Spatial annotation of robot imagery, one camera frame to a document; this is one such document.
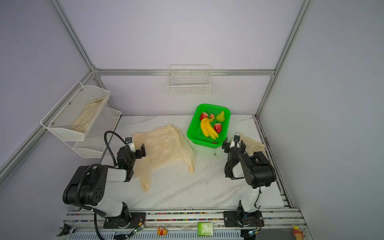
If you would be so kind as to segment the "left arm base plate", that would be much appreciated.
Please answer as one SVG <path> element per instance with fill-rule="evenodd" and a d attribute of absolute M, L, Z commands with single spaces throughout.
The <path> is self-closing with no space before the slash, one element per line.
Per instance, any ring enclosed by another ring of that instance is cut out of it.
<path fill-rule="evenodd" d="M 136 229 L 139 224 L 144 224 L 147 214 L 145 212 L 129 213 L 127 217 L 109 217 L 106 218 L 104 229 Z"/>

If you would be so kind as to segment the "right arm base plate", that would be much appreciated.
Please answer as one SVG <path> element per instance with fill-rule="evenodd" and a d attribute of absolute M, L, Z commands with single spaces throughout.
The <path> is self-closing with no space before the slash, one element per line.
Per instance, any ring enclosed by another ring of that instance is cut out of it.
<path fill-rule="evenodd" d="M 224 211 L 224 224 L 225 227 L 264 227 L 264 217 L 261 211 L 255 212 L 237 212 L 237 211 Z"/>

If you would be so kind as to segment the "red fake strawberry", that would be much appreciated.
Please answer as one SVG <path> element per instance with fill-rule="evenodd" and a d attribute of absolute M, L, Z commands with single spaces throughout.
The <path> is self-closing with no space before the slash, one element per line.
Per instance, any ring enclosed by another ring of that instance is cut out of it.
<path fill-rule="evenodd" d="M 203 112 L 200 116 L 200 120 L 203 120 L 203 119 L 208 118 L 208 117 L 209 117 L 209 115 L 207 113 Z"/>
<path fill-rule="evenodd" d="M 218 134 L 221 133 L 222 129 L 223 129 L 223 127 L 222 127 L 222 124 L 221 124 L 221 123 L 216 123 L 216 124 L 214 125 L 214 130 L 215 130 Z"/>

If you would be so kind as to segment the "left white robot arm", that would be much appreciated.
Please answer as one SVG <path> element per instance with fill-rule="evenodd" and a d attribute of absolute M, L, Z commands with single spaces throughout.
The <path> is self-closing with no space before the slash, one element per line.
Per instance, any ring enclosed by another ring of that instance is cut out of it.
<path fill-rule="evenodd" d="M 131 214 L 124 202 L 119 202 L 106 193 L 107 183 L 129 182 L 134 174 L 137 159 L 146 156 L 145 145 L 132 151 L 133 143 L 121 147 L 117 167 L 93 164 L 80 166 L 63 193 L 63 202 L 92 211 L 106 219 L 130 221 Z"/>

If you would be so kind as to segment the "small orange toy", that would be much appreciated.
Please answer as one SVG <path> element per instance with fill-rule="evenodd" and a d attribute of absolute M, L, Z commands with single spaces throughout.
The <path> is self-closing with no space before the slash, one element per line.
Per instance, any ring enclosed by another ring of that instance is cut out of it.
<path fill-rule="evenodd" d="M 168 234 L 168 230 L 162 227 L 158 227 L 157 234 L 158 236 L 166 236 Z"/>

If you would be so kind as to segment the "white upper mesh shelf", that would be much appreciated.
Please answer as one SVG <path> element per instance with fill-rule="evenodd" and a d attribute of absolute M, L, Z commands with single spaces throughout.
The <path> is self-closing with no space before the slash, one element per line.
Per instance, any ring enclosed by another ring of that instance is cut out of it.
<path fill-rule="evenodd" d="M 91 125 L 85 134 L 70 130 L 71 125 L 81 114 L 86 104 L 93 99 L 104 97 L 105 100 L 100 105 L 96 116 L 92 120 Z M 106 106 L 109 98 L 110 91 L 96 86 L 83 85 L 78 81 L 72 86 L 67 94 L 61 98 L 61 101 L 46 114 L 40 124 L 63 142 L 84 141 L 89 130 Z"/>

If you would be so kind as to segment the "yellow red toy figure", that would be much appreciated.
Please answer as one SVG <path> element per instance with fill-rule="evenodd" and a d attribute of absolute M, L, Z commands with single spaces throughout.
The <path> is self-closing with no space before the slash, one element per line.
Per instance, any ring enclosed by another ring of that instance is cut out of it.
<path fill-rule="evenodd" d="M 293 225 L 293 234 L 294 234 L 296 240 L 303 240 L 304 239 L 304 233 L 296 225 Z"/>

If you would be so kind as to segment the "translucent beige plastic bag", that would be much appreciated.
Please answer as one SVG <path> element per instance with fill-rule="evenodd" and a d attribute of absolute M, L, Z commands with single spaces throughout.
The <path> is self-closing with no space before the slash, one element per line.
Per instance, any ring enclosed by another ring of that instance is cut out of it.
<path fill-rule="evenodd" d="M 169 124 L 150 132 L 135 133 L 133 140 L 136 146 L 144 145 L 146 149 L 146 156 L 137 160 L 134 165 L 134 174 L 139 178 L 144 192 L 151 186 L 153 170 L 173 161 L 184 161 L 189 172 L 195 172 L 195 154 L 180 128 Z"/>

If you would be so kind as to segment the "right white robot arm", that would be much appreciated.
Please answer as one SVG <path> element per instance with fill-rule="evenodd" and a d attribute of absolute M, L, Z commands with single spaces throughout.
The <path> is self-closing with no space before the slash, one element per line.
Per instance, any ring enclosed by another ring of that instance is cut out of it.
<path fill-rule="evenodd" d="M 246 144 L 239 135 L 234 135 L 229 143 L 224 140 L 222 149 L 228 154 L 225 164 L 225 177 L 231 180 L 245 180 L 251 187 L 252 194 L 239 200 L 233 217 L 225 219 L 239 227 L 249 226 L 252 222 L 262 223 L 260 212 L 261 199 L 264 191 L 277 180 L 277 173 L 263 152 L 249 154 Z"/>

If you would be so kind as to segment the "green plastic basket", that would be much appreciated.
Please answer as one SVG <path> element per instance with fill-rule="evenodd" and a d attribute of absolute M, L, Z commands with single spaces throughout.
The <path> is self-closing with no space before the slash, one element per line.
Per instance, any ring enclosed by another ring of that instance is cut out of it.
<path fill-rule="evenodd" d="M 227 139 L 231 112 L 225 107 L 210 104 L 197 106 L 187 131 L 194 144 L 217 149 Z"/>

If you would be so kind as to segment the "white mesh shelf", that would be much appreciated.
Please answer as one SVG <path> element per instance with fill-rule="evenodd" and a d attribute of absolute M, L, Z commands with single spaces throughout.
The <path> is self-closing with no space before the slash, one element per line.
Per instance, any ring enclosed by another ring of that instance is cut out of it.
<path fill-rule="evenodd" d="M 100 105 L 96 116 L 92 120 L 91 125 L 85 134 L 70 130 L 71 125 L 81 114 L 86 104 L 93 99 L 104 97 L 105 100 Z M 63 142 L 84 141 L 89 130 L 106 106 L 109 98 L 110 91 L 96 86 L 83 85 L 78 81 L 72 86 L 67 94 L 61 98 L 61 101 L 46 114 L 40 124 Z"/>
<path fill-rule="evenodd" d="M 83 159 L 99 159 L 107 149 L 104 133 L 114 131 L 120 117 L 120 111 L 105 107 L 84 141 L 67 141 L 65 144 Z"/>

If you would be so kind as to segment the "white lower mesh shelf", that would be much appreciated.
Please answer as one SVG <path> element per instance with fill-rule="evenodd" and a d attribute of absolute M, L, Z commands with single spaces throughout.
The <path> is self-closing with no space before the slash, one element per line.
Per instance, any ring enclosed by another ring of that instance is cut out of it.
<path fill-rule="evenodd" d="M 83 159 L 99 159 L 107 149 L 104 133 L 114 131 L 120 117 L 120 111 L 105 107 L 84 141 L 67 141 L 65 144 Z"/>

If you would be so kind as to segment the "yellow fake banana bunch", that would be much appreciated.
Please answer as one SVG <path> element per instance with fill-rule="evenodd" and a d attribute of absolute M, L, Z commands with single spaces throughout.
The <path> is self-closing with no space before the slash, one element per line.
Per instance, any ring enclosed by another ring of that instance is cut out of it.
<path fill-rule="evenodd" d="M 203 135 L 206 138 L 217 140 L 219 138 L 219 134 L 214 130 L 214 128 L 211 125 L 211 122 L 213 122 L 214 120 L 215 118 L 212 118 L 212 119 L 205 118 L 201 120 L 200 127 L 203 132 Z"/>

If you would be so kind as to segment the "green box on rail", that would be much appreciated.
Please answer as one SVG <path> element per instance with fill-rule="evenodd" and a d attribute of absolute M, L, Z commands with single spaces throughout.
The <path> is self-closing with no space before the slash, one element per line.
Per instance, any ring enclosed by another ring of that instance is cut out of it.
<path fill-rule="evenodd" d="M 214 235 L 212 222 L 199 222 L 198 223 L 198 236 L 199 237 L 212 237 Z"/>

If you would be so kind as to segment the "green fake pear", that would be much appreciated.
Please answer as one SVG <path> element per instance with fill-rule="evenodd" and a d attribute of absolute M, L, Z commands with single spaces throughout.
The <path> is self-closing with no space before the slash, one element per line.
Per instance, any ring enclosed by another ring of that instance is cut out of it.
<path fill-rule="evenodd" d="M 216 116 L 216 120 L 219 122 L 219 123 L 222 123 L 222 122 L 224 122 L 225 121 L 225 112 L 224 111 L 222 111 L 220 114 L 218 114 L 217 116 Z"/>

